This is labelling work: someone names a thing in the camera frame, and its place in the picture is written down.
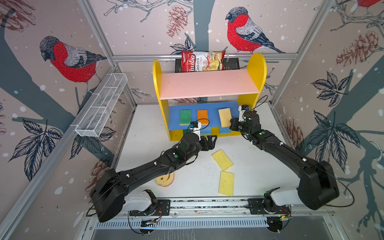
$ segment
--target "orange sponge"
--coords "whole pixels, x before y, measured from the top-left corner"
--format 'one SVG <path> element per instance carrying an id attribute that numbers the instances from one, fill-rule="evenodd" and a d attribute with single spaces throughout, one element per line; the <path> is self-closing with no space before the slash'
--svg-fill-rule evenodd
<path id="1" fill-rule="evenodd" d="M 201 125 L 203 125 L 203 126 L 208 125 L 208 110 L 198 110 L 197 111 L 197 119 L 201 119 L 201 120 L 199 120 L 199 122 L 201 122 Z"/>

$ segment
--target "yellow sponge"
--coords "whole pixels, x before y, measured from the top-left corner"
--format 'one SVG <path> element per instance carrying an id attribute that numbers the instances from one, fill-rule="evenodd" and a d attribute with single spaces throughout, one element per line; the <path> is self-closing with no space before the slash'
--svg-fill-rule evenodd
<path id="1" fill-rule="evenodd" d="M 224 108 L 219 109 L 218 114 L 220 116 L 221 127 L 230 127 L 231 126 L 231 109 Z"/>
<path id="2" fill-rule="evenodd" d="M 220 187 L 218 192 L 220 194 L 233 197 L 233 184 L 235 182 L 235 175 L 230 172 L 221 172 Z"/>
<path id="3" fill-rule="evenodd" d="M 233 163 L 231 162 L 231 160 L 229 160 L 229 158 L 222 149 L 212 154 L 212 157 L 223 171 L 226 171 L 228 168 L 233 166 Z"/>

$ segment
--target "green sponge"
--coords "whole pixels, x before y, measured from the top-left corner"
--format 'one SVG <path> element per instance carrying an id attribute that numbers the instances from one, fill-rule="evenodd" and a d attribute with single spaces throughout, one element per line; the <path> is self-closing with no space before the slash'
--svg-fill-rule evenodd
<path id="1" fill-rule="evenodd" d="M 191 110 L 180 110 L 180 126 L 191 124 Z"/>

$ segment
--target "pink shelf board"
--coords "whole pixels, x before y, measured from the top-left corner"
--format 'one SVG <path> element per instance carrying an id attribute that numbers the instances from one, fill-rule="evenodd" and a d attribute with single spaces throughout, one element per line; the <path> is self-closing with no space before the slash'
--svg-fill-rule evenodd
<path id="1" fill-rule="evenodd" d="M 259 93 L 246 69 L 164 73 L 161 82 L 161 100 Z"/>

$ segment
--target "red bird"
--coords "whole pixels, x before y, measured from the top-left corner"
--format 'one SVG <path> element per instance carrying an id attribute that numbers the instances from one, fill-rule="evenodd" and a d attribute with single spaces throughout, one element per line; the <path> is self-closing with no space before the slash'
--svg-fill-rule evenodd
<path id="1" fill-rule="evenodd" d="M 49 59 L 68 80 L 87 83 L 83 96 L 87 92 L 92 93 L 88 91 L 88 80 L 96 74 L 97 65 L 107 59 L 99 54 L 88 52 L 84 48 L 72 47 L 60 42 L 53 36 L 48 36 L 41 41 L 40 51 L 44 61 Z"/>
<path id="2" fill-rule="evenodd" d="M 228 41 L 237 49 L 237 52 L 252 53 L 255 49 L 269 48 L 278 53 L 284 53 L 265 36 L 263 30 L 248 16 L 248 11 L 244 7 L 232 8 L 225 19 L 228 20 Z"/>
<path id="3" fill-rule="evenodd" d="M 339 5 L 342 5 L 342 4 L 347 3 L 349 1 L 351 1 L 351 0 L 345 0 L 341 3 L 339 3 Z M 357 0 L 358 3 L 357 3 L 356 9 L 358 7 L 366 7 L 367 8 L 367 14 L 370 14 L 371 12 L 368 11 L 368 8 L 372 5 L 374 5 L 375 3 L 378 3 L 379 1 L 381 1 L 381 0 Z"/>

